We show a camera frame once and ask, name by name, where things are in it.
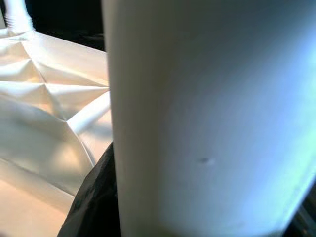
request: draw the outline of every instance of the white paper sculpture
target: white paper sculpture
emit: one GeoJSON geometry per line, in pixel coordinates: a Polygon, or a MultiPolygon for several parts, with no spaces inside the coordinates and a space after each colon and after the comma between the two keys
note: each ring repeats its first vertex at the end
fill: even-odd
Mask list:
{"type": "Polygon", "coordinates": [[[25,38],[0,31],[0,180],[67,213],[95,163],[79,135],[110,108],[98,77],[106,67],[91,73],[85,59],[105,54],[36,32],[25,38]]]}

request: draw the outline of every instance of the dark background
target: dark background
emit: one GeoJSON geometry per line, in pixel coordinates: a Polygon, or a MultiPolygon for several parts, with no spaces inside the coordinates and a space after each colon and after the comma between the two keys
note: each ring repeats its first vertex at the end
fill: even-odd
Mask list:
{"type": "MultiPolygon", "coordinates": [[[[25,0],[36,31],[105,50],[101,0],[25,0]]],[[[0,7],[5,15],[3,0],[0,7]]]]}

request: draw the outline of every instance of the white pipe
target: white pipe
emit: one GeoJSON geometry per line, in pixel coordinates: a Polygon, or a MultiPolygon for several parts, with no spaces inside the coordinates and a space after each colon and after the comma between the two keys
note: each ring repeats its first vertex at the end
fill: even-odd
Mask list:
{"type": "Polygon", "coordinates": [[[76,133],[82,133],[110,109],[110,92],[99,96],[71,117],[67,123],[76,133]]]}
{"type": "Polygon", "coordinates": [[[315,9],[105,2],[123,236],[283,232],[316,172],[315,9]]]}
{"type": "Polygon", "coordinates": [[[32,19],[29,16],[24,0],[4,0],[5,20],[10,34],[32,31],[32,19]]]}

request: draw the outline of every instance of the white ribbed tube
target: white ribbed tube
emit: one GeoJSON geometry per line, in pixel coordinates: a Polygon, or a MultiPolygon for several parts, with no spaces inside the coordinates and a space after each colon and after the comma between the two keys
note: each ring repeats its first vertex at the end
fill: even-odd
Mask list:
{"type": "Polygon", "coordinates": [[[33,30],[24,0],[4,0],[6,7],[5,21],[9,32],[14,35],[33,30]]]}
{"type": "Polygon", "coordinates": [[[316,171],[316,2],[103,8],[123,236],[281,234],[316,171]]]}

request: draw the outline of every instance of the white faceted surface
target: white faceted surface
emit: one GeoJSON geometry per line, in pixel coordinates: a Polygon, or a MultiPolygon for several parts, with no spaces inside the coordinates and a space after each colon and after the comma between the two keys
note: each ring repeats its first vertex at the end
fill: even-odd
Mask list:
{"type": "Polygon", "coordinates": [[[57,235],[112,141],[108,85],[104,52],[0,30],[0,235],[57,235]]]}

